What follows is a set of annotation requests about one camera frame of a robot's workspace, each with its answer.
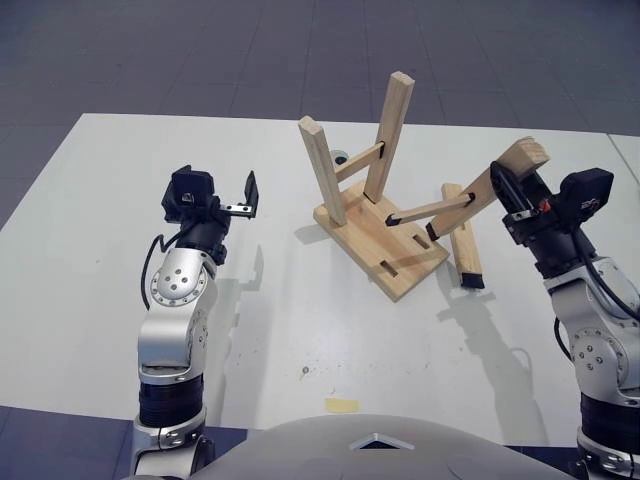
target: black rubber foot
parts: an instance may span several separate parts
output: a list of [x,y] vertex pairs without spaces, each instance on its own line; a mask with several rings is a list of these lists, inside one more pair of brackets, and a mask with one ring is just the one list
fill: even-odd
[[395,227],[396,225],[400,225],[400,219],[399,218],[391,218],[393,217],[393,213],[391,215],[389,215],[387,217],[387,219],[384,221],[385,225],[387,227]]
[[436,235],[436,232],[433,231],[433,227],[431,226],[431,222],[427,223],[427,234],[432,242],[435,242],[440,237]]
[[484,288],[481,273],[463,273],[460,275],[460,286],[464,288]]

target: wooden plank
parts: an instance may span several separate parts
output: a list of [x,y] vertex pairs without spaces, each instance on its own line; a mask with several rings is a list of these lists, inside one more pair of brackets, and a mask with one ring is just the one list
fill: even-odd
[[[462,192],[462,185],[455,183],[445,183],[442,185],[442,198],[459,198]],[[456,261],[456,270],[460,278],[460,285],[465,288],[484,288],[482,280],[482,265],[478,248],[471,229],[471,221],[467,220],[451,235],[451,246],[453,247],[453,258]]]
[[373,147],[367,148],[361,154],[351,157],[345,163],[336,167],[336,177],[338,178],[338,182],[346,180],[354,173],[359,172],[375,160],[378,160],[380,158],[380,150],[383,145],[383,142],[376,143]]
[[471,201],[471,195],[459,195],[441,202],[430,203],[421,207],[411,208],[409,210],[401,210],[386,220],[389,227],[401,225],[403,223],[414,222],[423,218],[433,217],[439,213],[450,212],[464,207]]
[[388,228],[384,221],[396,206],[385,197],[371,203],[363,188],[364,182],[359,182],[342,192],[346,225],[332,223],[324,205],[313,211],[313,218],[396,302],[449,254],[414,223]]
[[[497,161],[514,172],[518,178],[522,178],[547,163],[549,156],[533,138],[525,137],[511,145]],[[470,193],[475,195],[475,199],[469,205],[453,212],[442,213],[431,220],[427,225],[431,239],[437,240],[443,235],[448,235],[496,199],[489,168],[462,191],[462,194]]]
[[392,73],[389,79],[376,137],[376,143],[384,142],[384,150],[380,161],[373,163],[369,168],[364,187],[364,194],[373,203],[382,198],[415,83],[410,76],[402,72]]
[[331,160],[331,153],[329,153],[324,130],[318,122],[309,116],[298,122],[298,128],[302,134],[304,146],[307,147],[307,153],[309,154],[311,165],[313,165],[313,171],[316,174],[329,216],[336,224],[344,225],[347,223],[347,217],[344,214],[344,206],[340,201],[338,179],[333,169],[333,160]]

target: white table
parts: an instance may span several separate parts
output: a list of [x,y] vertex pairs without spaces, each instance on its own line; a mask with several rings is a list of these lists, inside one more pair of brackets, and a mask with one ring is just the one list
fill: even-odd
[[609,138],[640,184],[640,137],[609,135]]
[[[324,126],[330,146],[351,153],[377,128]],[[468,183],[528,134],[553,159],[541,173],[554,190],[571,171],[616,174],[585,231],[640,284],[636,186],[605,135],[405,126],[386,194],[401,208],[438,200],[442,182]],[[186,163],[210,171],[225,202],[241,199],[250,169],[260,189],[258,218],[234,220],[219,269],[206,398],[224,395],[224,408],[209,411],[209,424],[268,428],[321,415],[334,395],[499,443],[575,444],[572,368],[533,257],[513,244],[501,206],[473,221],[483,293],[454,286],[443,265],[393,304],[314,225],[320,192],[292,121],[84,115],[0,233],[0,404],[137,413],[140,268],[154,235],[175,231],[160,200]]]

